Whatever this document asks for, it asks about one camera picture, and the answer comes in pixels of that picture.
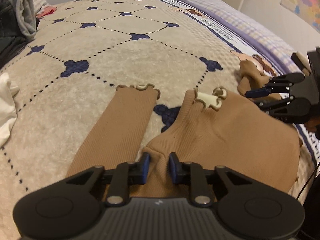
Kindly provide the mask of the wall map poster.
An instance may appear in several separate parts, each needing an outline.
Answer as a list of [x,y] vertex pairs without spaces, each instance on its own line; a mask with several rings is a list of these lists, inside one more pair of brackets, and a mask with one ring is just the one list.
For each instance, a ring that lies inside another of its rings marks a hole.
[[319,0],[281,0],[280,5],[319,32]]

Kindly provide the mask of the plaid pillow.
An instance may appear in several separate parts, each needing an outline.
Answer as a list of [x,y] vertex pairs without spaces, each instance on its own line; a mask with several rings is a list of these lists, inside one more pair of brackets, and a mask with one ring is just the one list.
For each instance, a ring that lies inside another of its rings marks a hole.
[[46,0],[33,0],[35,14],[39,14],[46,7],[49,7],[50,4]]

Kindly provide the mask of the white cloth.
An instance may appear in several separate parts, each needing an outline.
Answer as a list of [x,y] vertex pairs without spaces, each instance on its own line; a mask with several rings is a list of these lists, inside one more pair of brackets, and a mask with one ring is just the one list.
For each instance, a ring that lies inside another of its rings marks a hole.
[[0,145],[1,147],[10,137],[11,130],[17,120],[17,110],[14,97],[20,91],[16,82],[12,81],[8,73],[0,78]]

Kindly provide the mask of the purple plaid quilt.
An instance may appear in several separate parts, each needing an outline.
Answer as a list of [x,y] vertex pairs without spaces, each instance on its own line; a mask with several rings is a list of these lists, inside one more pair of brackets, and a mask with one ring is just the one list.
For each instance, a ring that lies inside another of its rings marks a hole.
[[291,60],[294,49],[284,40],[249,16],[221,0],[178,0],[229,27],[257,51],[265,55],[283,73],[300,72]]

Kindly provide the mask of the beige bear pattern blanket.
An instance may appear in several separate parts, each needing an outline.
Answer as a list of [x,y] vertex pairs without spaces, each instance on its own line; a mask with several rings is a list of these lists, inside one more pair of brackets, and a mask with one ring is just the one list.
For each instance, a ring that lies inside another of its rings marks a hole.
[[[284,74],[249,42],[204,12],[172,0],[82,0],[44,17],[35,40],[5,65],[20,91],[17,120],[1,148],[1,239],[17,239],[12,218],[28,193],[67,177],[119,85],[160,92],[141,145],[176,120],[186,91],[237,93],[240,62]],[[297,178],[301,202],[319,162],[319,141],[303,125]]]

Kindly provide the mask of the grey folded garment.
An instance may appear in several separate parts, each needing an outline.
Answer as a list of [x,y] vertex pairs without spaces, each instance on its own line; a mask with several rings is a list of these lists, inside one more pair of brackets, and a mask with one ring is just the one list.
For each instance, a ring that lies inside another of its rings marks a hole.
[[33,0],[9,0],[15,15],[18,27],[28,42],[36,35],[36,16]]

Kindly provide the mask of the pink small garment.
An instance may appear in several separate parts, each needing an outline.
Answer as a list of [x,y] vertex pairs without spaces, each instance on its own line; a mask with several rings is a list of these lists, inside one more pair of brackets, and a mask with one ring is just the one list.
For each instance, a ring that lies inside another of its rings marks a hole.
[[44,6],[40,9],[40,11],[36,14],[36,18],[37,19],[41,19],[46,15],[50,15],[52,13],[54,13],[57,10],[57,7],[48,5],[48,6]]

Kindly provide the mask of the black folded garment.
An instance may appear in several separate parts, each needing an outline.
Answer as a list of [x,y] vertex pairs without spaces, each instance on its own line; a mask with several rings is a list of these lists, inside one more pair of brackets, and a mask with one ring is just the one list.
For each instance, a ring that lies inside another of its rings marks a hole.
[[1,0],[1,67],[4,67],[29,43],[22,35],[9,0]]

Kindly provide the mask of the brown knit sweater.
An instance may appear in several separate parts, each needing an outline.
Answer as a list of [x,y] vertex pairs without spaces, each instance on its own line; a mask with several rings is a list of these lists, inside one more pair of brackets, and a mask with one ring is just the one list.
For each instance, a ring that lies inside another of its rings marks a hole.
[[262,112],[246,91],[268,82],[251,61],[240,62],[238,92],[223,87],[203,94],[188,90],[173,124],[145,146],[141,145],[151,113],[160,97],[152,84],[119,85],[113,99],[76,153],[67,176],[92,166],[107,169],[148,152],[150,168],[135,196],[179,196],[183,189],[169,178],[169,154],[206,169],[227,166],[248,177],[289,192],[299,164],[300,139],[292,125]]

